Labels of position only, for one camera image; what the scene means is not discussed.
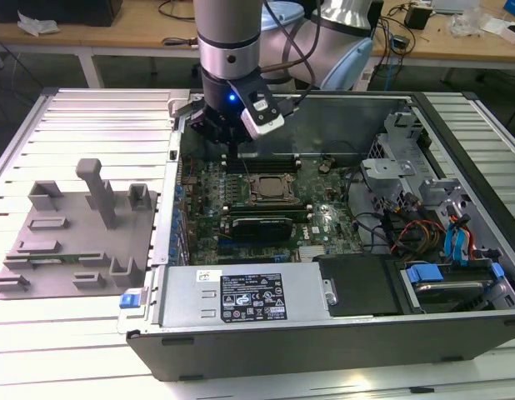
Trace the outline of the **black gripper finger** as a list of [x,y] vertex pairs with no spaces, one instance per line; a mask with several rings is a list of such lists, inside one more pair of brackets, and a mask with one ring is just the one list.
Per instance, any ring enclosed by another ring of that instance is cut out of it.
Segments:
[[243,125],[237,125],[233,129],[233,157],[241,158],[244,154],[255,150],[253,139]]
[[189,127],[202,137],[198,153],[207,161],[233,158],[233,127],[222,115],[209,108],[191,114]]

